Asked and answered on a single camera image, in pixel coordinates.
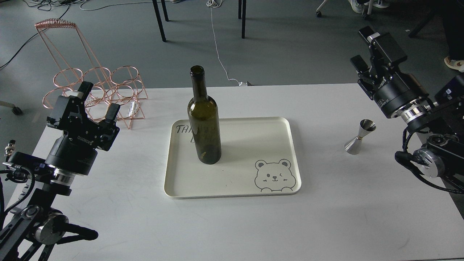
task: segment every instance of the shoe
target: shoe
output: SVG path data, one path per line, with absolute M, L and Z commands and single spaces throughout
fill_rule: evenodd
M 374 2 L 372 3 L 372 6 L 376 8 L 387 8 L 390 6 L 390 3 L 384 2 L 383 0 L 374 0 Z
M 358 4 L 358 1 L 348 0 L 348 2 L 350 2 L 351 9 L 353 9 L 355 13 L 362 13 L 362 10 L 364 10 L 364 7 L 362 6 L 362 4 Z
M 453 70 L 464 72 L 464 60 L 451 60 L 449 56 L 445 58 L 445 64 Z

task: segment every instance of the chair wheel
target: chair wheel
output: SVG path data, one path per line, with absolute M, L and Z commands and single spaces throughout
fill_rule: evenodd
M 13 112 L 14 115 L 23 114 L 23 111 L 19 107 L 16 107 L 16 106 L 14 106 L 13 109 L 11 109 L 11 111 Z

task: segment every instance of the white tray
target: white tray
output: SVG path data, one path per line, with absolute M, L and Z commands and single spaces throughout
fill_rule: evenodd
M 220 119 L 219 129 L 222 156 L 217 163 L 207 165 L 197 157 L 189 121 L 173 124 L 164 182 L 168 196 L 270 196 L 294 194 L 300 189 L 287 119 Z

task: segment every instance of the black metal leg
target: black metal leg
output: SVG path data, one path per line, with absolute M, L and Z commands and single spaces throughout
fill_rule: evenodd
M 158 27 L 160 28 L 161 39 L 166 42 L 166 36 L 164 35 L 163 23 L 161 22 L 160 9 L 158 8 L 157 0 L 153 1 L 153 7 L 155 8 L 156 20 L 158 21 Z
M 166 3 L 165 0 L 161 0 L 161 7 L 163 8 L 164 20 L 169 22 L 168 11 L 166 10 Z
M 435 9 L 433 9 L 432 11 L 430 11 L 430 13 L 428 13 L 428 15 L 425 17 L 424 20 L 422 20 L 417 26 L 416 28 L 414 28 L 409 34 L 408 36 L 409 37 L 415 37 L 416 34 L 419 33 L 420 30 L 422 30 L 422 28 L 424 28 L 424 26 L 430 22 L 430 20 L 432 20 L 432 18 L 435 16 L 435 14 L 437 13 L 437 11 Z
M 243 1 L 242 6 L 242 39 L 245 39 L 245 21 L 246 21 L 246 0 Z
M 242 19 L 242 0 L 238 0 L 238 19 Z

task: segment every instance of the bottle neck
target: bottle neck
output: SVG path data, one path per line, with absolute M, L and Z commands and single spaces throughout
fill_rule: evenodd
M 207 101 L 208 94 L 206 92 L 205 71 L 203 70 L 203 67 L 192 67 L 190 76 L 192 76 L 193 101 Z

